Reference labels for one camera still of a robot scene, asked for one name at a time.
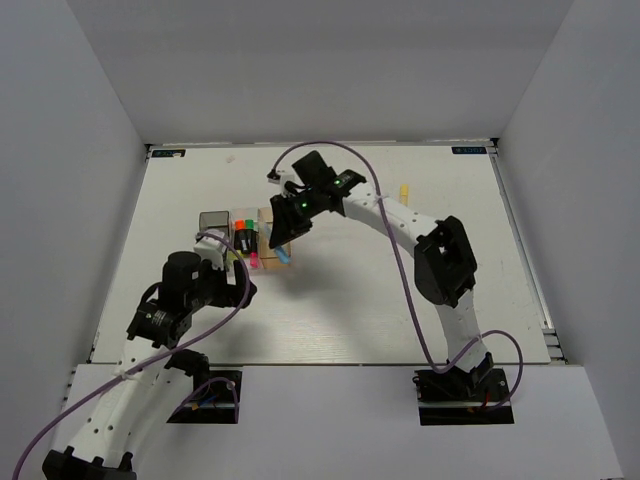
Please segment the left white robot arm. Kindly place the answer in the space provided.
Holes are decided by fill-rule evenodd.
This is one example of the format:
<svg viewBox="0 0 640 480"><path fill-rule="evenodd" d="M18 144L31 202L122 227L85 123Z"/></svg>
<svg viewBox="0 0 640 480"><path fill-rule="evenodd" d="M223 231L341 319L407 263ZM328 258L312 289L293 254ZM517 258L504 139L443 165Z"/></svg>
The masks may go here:
<svg viewBox="0 0 640 480"><path fill-rule="evenodd" d="M43 461L47 479L133 479L144 440L176 411L209 394L217 377L206 355L181 339L206 307L232 315L249 305L256 286L245 263L233 263L235 280L194 252L175 252L162 278L141 296L112 379L93 397L97 403L62 450Z"/></svg>

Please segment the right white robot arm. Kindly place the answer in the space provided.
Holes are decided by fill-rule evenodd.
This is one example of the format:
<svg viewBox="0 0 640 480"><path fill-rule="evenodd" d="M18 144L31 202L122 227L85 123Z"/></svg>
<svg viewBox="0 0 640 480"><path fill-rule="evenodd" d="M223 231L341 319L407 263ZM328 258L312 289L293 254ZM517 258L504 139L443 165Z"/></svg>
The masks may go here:
<svg viewBox="0 0 640 480"><path fill-rule="evenodd" d="M462 222L437 220L383 196L374 178L353 171L336 173L317 151L292 166L293 180L271 169L267 178L280 188L270 200L273 221L269 246L276 249L308 233L323 212L367 225L387 236L394 252L405 250L414 261L417 290L435 306L447 343L446 366L439 369L455 394L472 399L488 385L492 355L485 346L474 308L477 262Z"/></svg>

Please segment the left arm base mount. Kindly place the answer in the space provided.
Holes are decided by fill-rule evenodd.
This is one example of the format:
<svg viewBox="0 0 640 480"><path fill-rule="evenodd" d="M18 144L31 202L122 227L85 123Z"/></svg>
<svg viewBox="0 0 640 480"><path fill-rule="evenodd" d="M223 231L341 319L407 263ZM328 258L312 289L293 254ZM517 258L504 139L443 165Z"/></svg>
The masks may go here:
<svg viewBox="0 0 640 480"><path fill-rule="evenodd" d="M243 371L209 369L193 382L194 394L168 419L174 424L234 425L238 423Z"/></svg>

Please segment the green black highlighter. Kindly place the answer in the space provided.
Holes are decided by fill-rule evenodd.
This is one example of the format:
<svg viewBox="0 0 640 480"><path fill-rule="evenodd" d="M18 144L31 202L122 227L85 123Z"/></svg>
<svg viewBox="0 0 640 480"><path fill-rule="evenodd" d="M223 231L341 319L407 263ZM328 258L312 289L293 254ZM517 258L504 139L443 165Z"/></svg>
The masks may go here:
<svg viewBox="0 0 640 480"><path fill-rule="evenodd" d="M246 236L249 242L250 252L256 253L258 251L258 232L255 227L253 219L245 220Z"/></svg>

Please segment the pastel yellow highlighter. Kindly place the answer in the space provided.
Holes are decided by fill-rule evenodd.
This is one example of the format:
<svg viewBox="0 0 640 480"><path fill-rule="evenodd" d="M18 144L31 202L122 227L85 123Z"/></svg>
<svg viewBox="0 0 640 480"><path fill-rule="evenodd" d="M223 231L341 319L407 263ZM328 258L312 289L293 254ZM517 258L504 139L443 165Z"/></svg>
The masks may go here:
<svg viewBox="0 0 640 480"><path fill-rule="evenodd" d="M399 200L403 205L405 205L405 206L408 205L408 200L409 200L409 185L408 184L402 184L400 186Z"/></svg>

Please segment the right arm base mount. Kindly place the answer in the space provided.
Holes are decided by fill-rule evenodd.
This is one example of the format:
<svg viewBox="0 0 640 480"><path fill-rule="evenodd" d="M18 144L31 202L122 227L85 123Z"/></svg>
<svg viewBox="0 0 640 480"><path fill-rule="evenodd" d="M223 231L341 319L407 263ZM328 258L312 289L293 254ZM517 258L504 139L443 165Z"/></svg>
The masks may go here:
<svg viewBox="0 0 640 480"><path fill-rule="evenodd" d="M416 387L421 426L483 426L514 424L507 378L503 369L493 369L469 393L445 375L417 370Z"/></svg>

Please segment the orange black highlighter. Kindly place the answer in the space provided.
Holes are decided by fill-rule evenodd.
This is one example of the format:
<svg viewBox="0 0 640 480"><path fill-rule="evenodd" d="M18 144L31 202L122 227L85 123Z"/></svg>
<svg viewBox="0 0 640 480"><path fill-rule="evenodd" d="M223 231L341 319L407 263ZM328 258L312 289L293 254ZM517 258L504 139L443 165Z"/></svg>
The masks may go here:
<svg viewBox="0 0 640 480"><path fill-rule="evenodd" d="M243 219L236 220L234 223L234 248L243 254L250 250Z"/></svg>

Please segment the pastel blue highlighter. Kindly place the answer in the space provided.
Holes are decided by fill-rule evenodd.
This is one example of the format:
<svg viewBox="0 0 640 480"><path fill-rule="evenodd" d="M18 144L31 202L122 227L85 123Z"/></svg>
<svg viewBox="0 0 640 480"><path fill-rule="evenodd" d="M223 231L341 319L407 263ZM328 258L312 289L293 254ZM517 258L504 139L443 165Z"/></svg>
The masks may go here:
<svg viewBox="0 0 640 480"><path fill-rule="evenodd" d="M269 247L271 228L269 223L263 223L260 228L259 256L264 269L287 266L291 263L291 257L283 246L275 249Z"/></svg>

